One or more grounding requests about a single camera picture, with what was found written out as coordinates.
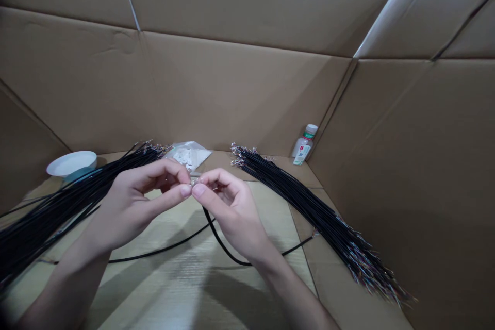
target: wrist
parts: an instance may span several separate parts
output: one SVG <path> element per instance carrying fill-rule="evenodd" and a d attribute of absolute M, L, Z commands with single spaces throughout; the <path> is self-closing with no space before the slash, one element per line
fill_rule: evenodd
<path fill-rule="evenodd" d="M 277 262 L 280 258 L 283 259 L 281 253 L 277 250 L 275 245 L 268 240 L 268 242 L 263 245 L 263 248 L 259 249 L 258 254 L 248 260 L 258 271 L 271 271 L 276 269 Z"/>
<path fill-rule="evenodd" d="M 70 247 L 74 255 L 77 255 L 81 264 L 91 263 L 104 257 L 110 257 L 111 250 L 103 249 L 84 231 Z"/>

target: clear plastic bag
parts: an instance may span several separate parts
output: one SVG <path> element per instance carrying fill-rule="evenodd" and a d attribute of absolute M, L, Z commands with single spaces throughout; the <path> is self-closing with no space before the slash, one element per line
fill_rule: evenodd
<path fill-rule="evenodd" d="M 213 151 L 207 150 L 196 142 L 174 143 L 165 158 L 174 158 L 193 173 Z"/>

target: black cable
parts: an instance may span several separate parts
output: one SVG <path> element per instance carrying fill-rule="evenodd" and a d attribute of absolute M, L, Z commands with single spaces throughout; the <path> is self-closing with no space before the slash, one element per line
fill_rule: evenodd
<path fill-rule="evenodd" d="M 164 247 L 162 249 L 158 249 L 158 250 L 153 250 L 149 253 L 145 253 L 145 254 L 141 254 L 141 255 L 137 255 L 137 256 L 133 256 L 133 257 L 128 257 L 128 258 L 119 258 L 119 259 L 111 259 L 108 261 L 109 264 L 111 263 L 122 263 L 122 262 L 126 262 L 126 261 L 131 261 L 131 260 L 136 260 L 136 259 L 141 259 L 141 258 L 146 258 L 146 257 L 149 257 L 149 256 L 153 256 L 153 255 L 156 255 L 156 254 L 160 254 L 160 253 L 164 253 L 168 250 L 171 250 L 173 248 L 176 248 L 177 246 L 180 246 L 182 245 L 183 243 L 186 243 L 187 241 L 189 241 L 190 239 L 192 239 L 193 237 L 199 235 L 202 231 L 204 231 L 206 228 L 208 228 L 208 226 L 211 226 L 211 228 L 215 229 L 214 225 L 213 225 L 213 222 L 215 221 L 215 218 L 211 219 L 211 224 L 210 222 L 208 222 L 208 224 L 206 224 L 205 226 L 201 227 L 199 230 L 197 230 L 195 233 L 193 233 L 191 236 L 185 238 L 184 240 L 182 241 L 179 241 L 179 242 L 176 242 L 175 244 L 173 245 L 170 245 L 170 246 L 167 246 L 167 247 Z M 227 254 L 228 255 L 231 255 L 230 252 L 228 252 L 227 248 L 225 247 L 225 245 L 222 243 L 222 241 L 220 240 L 220 237 L 218 236 L 218 233 L 216 231 L 216 229 L 214 230 L 214 233 L 213 233 L 217 239 L 217 241 L 220 243 L 220 246 L 222 246 L 224 248 L 224 250 L 226 250 Z M 306 244 L 307 242 L 309 242 L 310 240 L 312 240 L 314 238 L 314 236 L 309 236 L 307 239 L 305 239 L 304 241 L 300 242 L 299 244 L 297 244 L 296 246 L 290 248 L 289 250 L 285 251 L 282 253 L 282 256 L 286 256 L 287 254 L 290 254 L 292 253 L 294 250 L 302 247 L 304 244 Z M 44 263 L 50 263 L 50 264 L 54 264 L 54 265 L 57 265 L 60 263 L 60 261 L 51 261 L 51 260 L 46 260 L 46 259 L 39 259 L 39 261 L 41 262 L 44 262 Z M 242 264 L 243 266 L 251 266 L 250 263 L 245 263 L 245 264 Z"/>
<path fill-rule="evenodd" d="M 232 151 L 237 157 L 233 165 L 271 188 L 301 213 L 334 249 L 357 283 L 399 305 L 400 302 L 415 300 L 399 286 L 392 271 L 384 267 L 360 233 L 348 226 L 299 180 L 274 162 L 263 159 L 255 148 L 248 150 L 233 143 Z"/>
<path fill-rule="evenodd" d="M 94 213 L 119 173 L 156 161 L 165 151 L 164 147 L 151 146 L 148 142 L 136 143 L 119 160 L 82 175 L 57 192 L 29 200 L 29 203 L 3 214 L 37 203 L 26 215 L 0 230 L 0 291 L 43 252 Z"/>

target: forearm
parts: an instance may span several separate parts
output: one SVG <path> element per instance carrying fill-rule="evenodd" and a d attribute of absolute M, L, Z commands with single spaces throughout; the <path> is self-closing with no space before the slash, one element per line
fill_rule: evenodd
<path fill-rule="evenodd" d="M 42 293 L 16 328 L 78 328 L 93 302 L 109 258 L 109 252 L 97 254 L 82 235 L 64 253 Z"/>
<path fill-rule="evenodd" d="M 334 319 L 272 245 L 252 261 L 296 329 L 338 329 Z"/>

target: left hand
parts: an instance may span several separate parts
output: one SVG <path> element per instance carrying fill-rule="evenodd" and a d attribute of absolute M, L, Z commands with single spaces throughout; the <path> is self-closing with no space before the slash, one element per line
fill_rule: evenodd
<path fill-rule="evenodd" d="M 149 200 L 144 194 L 160 189 Z M 82 238 L 100 255 L 129 243 L 158 215 L 191 195 L 191 177 L 178 162 L 161 159 L 120 173 L 102 200 Z"/>

